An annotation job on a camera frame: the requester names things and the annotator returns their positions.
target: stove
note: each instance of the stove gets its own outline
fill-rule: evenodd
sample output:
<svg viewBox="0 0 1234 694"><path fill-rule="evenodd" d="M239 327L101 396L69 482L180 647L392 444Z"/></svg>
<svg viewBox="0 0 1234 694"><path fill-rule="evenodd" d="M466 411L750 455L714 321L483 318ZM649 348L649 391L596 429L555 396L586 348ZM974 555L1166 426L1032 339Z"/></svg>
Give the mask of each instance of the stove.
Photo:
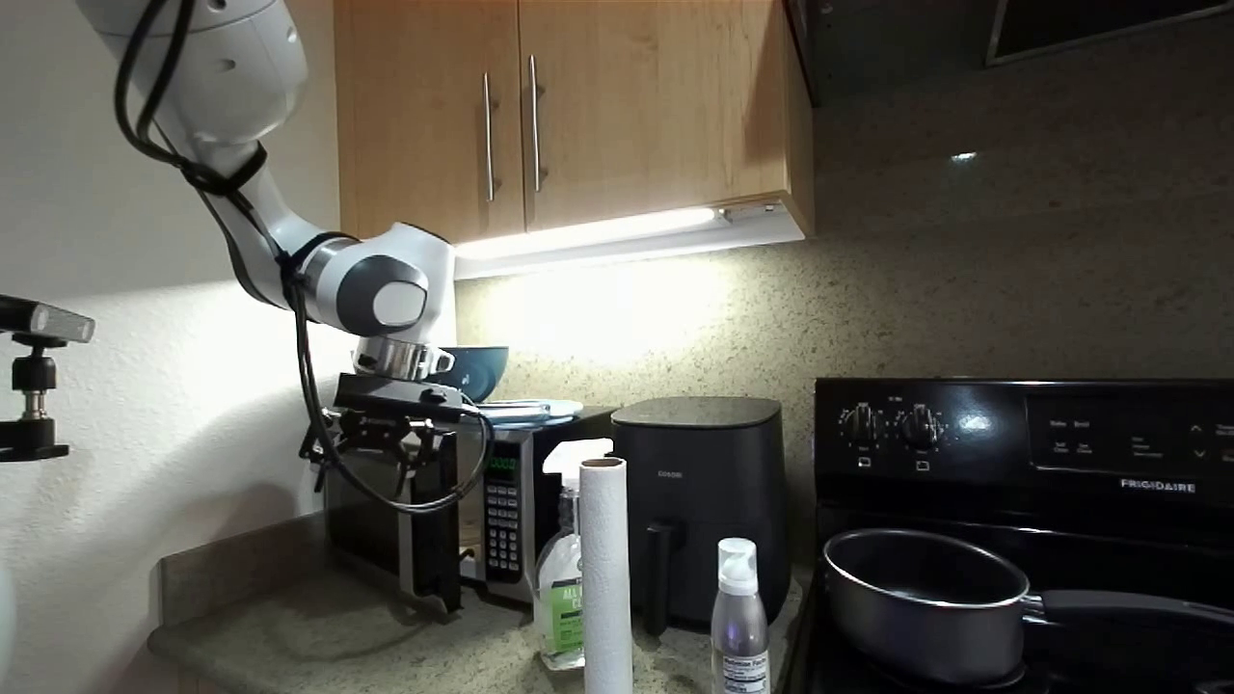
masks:
<svg viewBox="0 0 1234 694"><path fill-rule="evenodd" d="M1032 595L1137 597L1024 621L1022 666L982 692L1234 692L1234 382L817 377L815 494L817 553L925 528L1017 564ZM954 685L857 652L817 566L784 692Z"/></svg>

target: white robotic arm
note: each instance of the white robotic arm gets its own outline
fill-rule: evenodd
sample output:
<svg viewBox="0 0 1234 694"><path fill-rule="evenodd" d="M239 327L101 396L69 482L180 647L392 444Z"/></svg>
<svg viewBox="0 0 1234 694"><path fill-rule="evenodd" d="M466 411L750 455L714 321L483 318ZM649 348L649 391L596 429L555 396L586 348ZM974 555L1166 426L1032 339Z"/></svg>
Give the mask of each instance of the white robotic arm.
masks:
<svg viewBox="0 0 1234 694"><path fill-rule="evenodd" d="M261 134L297 107L310 81L284 5L77 5L121 58L123 134L187 176L229 237L239 285L265 306L302 302L303 318L361 334L361 361L378 375L436 375L445 360L432 327L456 285L452 248L403 223L378 238L324 232L284 210L265 171Z"/></svg>
<svg viewBox="0 0 1234 694"><path fill-rule="evenodd" d="M186 172L229 237L239 285L297 312L297 366L310 410L303 455L333 464L392 513L445 513L483 472L456 482L446 437L492 426L452 386L424 382L452 360L432 327L452 307L452 248L421 228L352 238L294 215L265 171L261 134L297 106L310 76L302 36L280 0L77 0L121 58L117 121L133 149ZM324 422L310 321L361 334L357 375L340 377ZM387 450L398 491L370 491L343 450Z"/></svg>

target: cabinet door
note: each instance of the cabinet door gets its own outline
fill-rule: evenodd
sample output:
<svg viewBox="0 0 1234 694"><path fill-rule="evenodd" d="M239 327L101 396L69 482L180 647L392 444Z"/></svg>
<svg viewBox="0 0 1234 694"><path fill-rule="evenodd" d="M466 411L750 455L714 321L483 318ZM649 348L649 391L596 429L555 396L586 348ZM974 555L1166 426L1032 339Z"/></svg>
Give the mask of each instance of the cabinet door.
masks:
<svg viewBox="0 0 1234 694"><path fill-rule="evenodd" d="M337 0L337 40L343 228L524 228L515 0Z"/></svg>
<svg viewBox="0 0 1234 694"><path fill-rule="evenodd" d="M777 19L777 0L520 0L528 228L785 193Z"/></svg>

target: frying pan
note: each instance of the frying pan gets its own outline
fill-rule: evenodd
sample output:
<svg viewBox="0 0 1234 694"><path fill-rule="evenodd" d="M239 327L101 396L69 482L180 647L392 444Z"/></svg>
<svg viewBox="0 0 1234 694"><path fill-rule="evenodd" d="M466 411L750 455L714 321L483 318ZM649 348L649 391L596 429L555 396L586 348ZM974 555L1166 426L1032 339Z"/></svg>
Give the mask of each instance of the frying pan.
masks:
<svg viewBox="0 0 1234 694"><path fill-rule="evenodd" d="M857 528L820 546L824 597L852 647L943 685L997 685L1022 671L1024 621L1166 615L1234 629L1229 609L1113 595L1032 595L1010 561L941 531Z"/></svg>

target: stove control panel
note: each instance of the stove control panel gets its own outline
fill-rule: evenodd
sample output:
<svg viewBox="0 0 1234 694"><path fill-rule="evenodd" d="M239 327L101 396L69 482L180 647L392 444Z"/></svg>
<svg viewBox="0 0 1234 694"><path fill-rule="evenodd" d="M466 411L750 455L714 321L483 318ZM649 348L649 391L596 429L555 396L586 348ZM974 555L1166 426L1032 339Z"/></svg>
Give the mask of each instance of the stove control panel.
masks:
<svg viewBox="0 0 1234 694"><path fill-rule="evenodd" d="M820 377L824 480L1234 507L1234 382Z"/></svg>

